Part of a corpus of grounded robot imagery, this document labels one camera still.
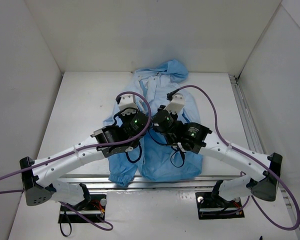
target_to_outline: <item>blue fabric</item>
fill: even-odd
[[[179,88],[177,83],[184,81],[188,76],[188,71],[184,65],[177,60],[171,60],[161,64],[156,68],[142,68],[134,72],[132,81],[124,91],[134,91],[142,94],[149,102],[152,115],[158,111],[160,105],[167,105],[167,93]],[[179,91],[185,99],[185,106],[178,114],[178,120],[183,123],[200,123],[200,117],[195,99],[186,90]],[[147,109],[142,100],[137,97],[136,103],[139,109]],[[113,123],[113,115],[119,111],[115,104],[112,116],[109,116],[104,125]],[[165,138],[154,131],[151,131],[153,138],[158,142],[165,143]],[[169,146],[156,144],[149,133],[141,140],[142,156],[137,163],[130,163],[124,153],[116,154],[108,158],[110,176],[109,180],[125,187],[133,178],[137,171],[140,174],[157,182],[171,182],[182,179],[193,178],[201,173],[203,156],[187,152],[185,154],[185,163],[182,167],[176,168],[170,162],[171,155],[175,152]],[[139,148],[129,152],[132,160],[139,156]],[[182,159],[179,153],[176,153],[172,159],[173,164],[180,166]]]

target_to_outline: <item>white table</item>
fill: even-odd
[[[102,127],[102,120],[112,112],[116,95],[131,80],[127,72],[66,72],[48,123],[38,158],[57,153],[85,139]],[[183,83],[203,88],[215,104],[223,136],[248,147],[230,80],[224,73],[191,73]],[[197,90],[190,89],[198,104],[201,122],[214,129],[211,106]],[[109,174],[107,160],[90,163],[71,172],[75,175]],[[202,176],[231,176],[239,171],[206,157]],[[90,224],[73,224],[70,239],[229,239],[229,240],[296,240],[294,231],[274,227],[251,201],[245,218],[198,220],[193,190],[143,190],[108,192],[106,220],[114,225],[111,232]],[[275,202],[259,200],[263,209],[279,224],[292,226],[282,194]],[[48,201],[29,207],[23,195],[11,230],[10,240],[63,240],[59,230],[60,204]]]

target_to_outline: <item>crumpled garment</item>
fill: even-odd
[[[177,60],[171,60],[159,65],[156,68],[141,68],[134,72],[132,81],[123,91],[133,91],[143,95],[150,104],[152,116],[158,111],[160,105],[167,105],[167,93],[179,88],[181,83],[188,76],[184,65]],[[178,120],[183,123],[201,123],[197,105],[193,96],[182,89],[179,93],[185,99],[184,108],[178,113]],[[147,113],[147,106],[141,98],[136,96],[136,104],[140,111]],[[103,121],[103,125],[111,125],[113,115],[119,112],[117,104],[114,105],[112,115]],[[160,143],[166,143],[163,135],[150,130],[151,136]],[[137,169],[140,174],[155,182],[174,182],[182,179],[190,179],[198,176],[202,171],[203,156],[193,152],[185,153],[184,165],[179,153],[175,153],[170,146],[161,146],[155,143],[149,133],[140,140],[142,147],[141,159],[136,163],[130,163],[125,153],[115,154],[108,157],[109,180],[125,187],[134,178]],[[129,157],[135,160],[139,157],[139,148],[130,151]]]

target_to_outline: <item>white wall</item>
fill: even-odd
[[[0,0],[0,176],[36,158],[61,72],[23,0]],[[0,191],[22,189],[21,176]],[[21,194],[0,195],[0,240],[7,239]]]
[[[284,156],[282,177],[300,203],[300,27],[282,6],[239,81],[264,149]]]
[[[61,71],[238,75],[281,0],[25,0]]]

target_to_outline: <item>blue cloth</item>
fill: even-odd
[[[158,111],[160,105],[167,105],[167,93],[179,88],[177,83],[184,81],[188,76],[188,71],[184,65],[177,60],[171,60],[161,64],[156,68],[142,68],[134,72],[132,81],[124,91],[133,91],[142,94],[150,104],[152,115]],[[195,99],[186,90],[182,89],[179,93],[183,94],[185,106],[178,114],[178,120],[183,123],[200,123],[200,117]],[[136,97],[136,103],[140,110],[147,110],[147,107],[139,97]],[[119,111],[115,104],[112,116],[109,116],[104,125],[113,123],[113,115]],[[153,138],[158,142],[165,143],[165,138],[151,130]],[[124,153],[116,154],[108,158],[110,176],[109,180],[125,187],[133,178],[137,171],[151,181],[171,182],[182,179],[190,179],[201,173],[203,156],[187,152],[185,154],[184,165],[176,168],[170,162],[172,154],[175,152],[169,146],[156,144],[149,133],[141,140],[142,155],[137,163],[130,163]],[[135,160],[139,156],[139,148],[130,151],[130,159]],[[176,166],[182,164],[182,158],[176,153],[172,162]]]

